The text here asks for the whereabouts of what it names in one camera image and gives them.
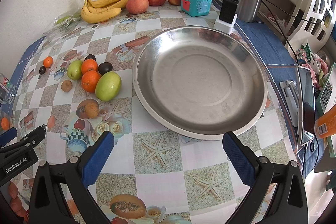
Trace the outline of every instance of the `blue toy door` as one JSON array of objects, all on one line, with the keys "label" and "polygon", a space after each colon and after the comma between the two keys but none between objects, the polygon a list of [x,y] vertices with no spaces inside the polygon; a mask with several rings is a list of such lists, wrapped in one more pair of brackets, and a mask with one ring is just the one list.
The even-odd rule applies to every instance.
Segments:
[{"label": "blue toy door", "polygon": [[198,12],[197,13],[204,13],[207,12],[208,10],[208,2],[207,1],[202,1],[199,5],[198,5]]}]

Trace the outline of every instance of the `tangerine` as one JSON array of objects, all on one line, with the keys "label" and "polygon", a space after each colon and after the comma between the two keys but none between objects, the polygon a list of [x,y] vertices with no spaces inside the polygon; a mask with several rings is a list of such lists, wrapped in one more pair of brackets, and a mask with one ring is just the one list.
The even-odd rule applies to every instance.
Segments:
[{"label": "tangerine", "polygon": [[43,60],[43,66],[45,66],[46,68],[50,68],[53,62],[53,58],[51,56],[48,56]]},{"label": "tangerine", "polygon": [[95,70],[89,70],[82,76],[81,85],[84,90],[87,92],[94,93],[96,85],[100,79],[100,74]]},{"label": "tangerine", "polygon": [[94,71],[98,70],[98,64],[93,59],[85,60],[82,64],[82,66],[81,66],[82,74],[84,74],[84,73],[86,73],[90,70],[94,70]]},{"label": "tangerine", "polygon": [[1,128],[4,130],[4,131],[7,131],[9,129],[9,120],[6,118],[6,117],[3,117],[1,119]]}]

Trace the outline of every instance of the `clear plastic cup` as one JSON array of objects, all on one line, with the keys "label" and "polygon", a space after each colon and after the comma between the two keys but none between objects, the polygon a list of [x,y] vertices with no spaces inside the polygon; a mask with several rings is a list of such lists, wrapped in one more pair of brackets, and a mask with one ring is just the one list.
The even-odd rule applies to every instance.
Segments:
[{"label": "clear plastic cup", "polygon": [[10,104],[13,101],[15,91],[16,86],[0,73],[0,103]]}]

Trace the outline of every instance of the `blue gripper pad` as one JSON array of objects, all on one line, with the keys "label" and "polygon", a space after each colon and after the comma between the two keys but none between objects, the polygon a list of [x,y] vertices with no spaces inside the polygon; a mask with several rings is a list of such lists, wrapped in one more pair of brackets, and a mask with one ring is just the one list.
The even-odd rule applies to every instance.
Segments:
[{"label": "blue gripper pad", "polygon": [[111,132],[105,131],[93,146],[87,148],[87,150],[93,148],[94,151],[82,169],[82,183],[85,188],[96,182],[113,147],[114,136]]},{"label": "blue gripper pad", "polygon": [[[233,132],[224,134],[223,148],[236,169],[241,181],[245,185],[252,187],[256,178],[256,167],[253,166],[249,158],[253,158],[250,154],[250,151],[252,153],[253,151],[249,147],[244,146]],[[254,153],[253,155],[256,162],[257,156]]]},{"label": "blue gripper pad", "polygon": [[8,144],[12,139],[17,136],[16,128],[12,127],[8,129],[6,132],[0,135],[0,147],[5,146]]}]

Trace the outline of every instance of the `black power adapter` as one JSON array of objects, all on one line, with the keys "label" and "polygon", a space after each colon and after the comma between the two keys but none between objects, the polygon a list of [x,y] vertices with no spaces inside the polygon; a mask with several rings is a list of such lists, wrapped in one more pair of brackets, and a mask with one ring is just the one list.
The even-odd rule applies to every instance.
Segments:
[{"label": "black power adapter", "polygon": [[219,19],[231,24],[235,17],[238,2],[238,0],[223,0],[222,8],[220,9]]}]

